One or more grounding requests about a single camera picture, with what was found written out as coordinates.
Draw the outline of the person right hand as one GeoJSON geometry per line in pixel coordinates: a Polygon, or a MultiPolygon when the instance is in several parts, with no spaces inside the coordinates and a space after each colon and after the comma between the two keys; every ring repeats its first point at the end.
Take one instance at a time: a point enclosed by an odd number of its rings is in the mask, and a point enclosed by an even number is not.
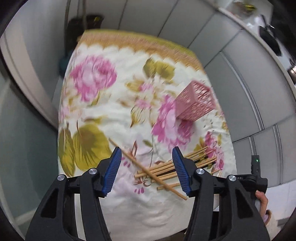
{"type": "Polygon", "coordinates": [[[260,216],[262,217],[263,222],[266,223],[269,219],[269,210],[267,210],[268,199],[264,192],[260,192],[258,190],[256,190],[255,196],[260,202],[260,208],[259,208],[260,216]]]}

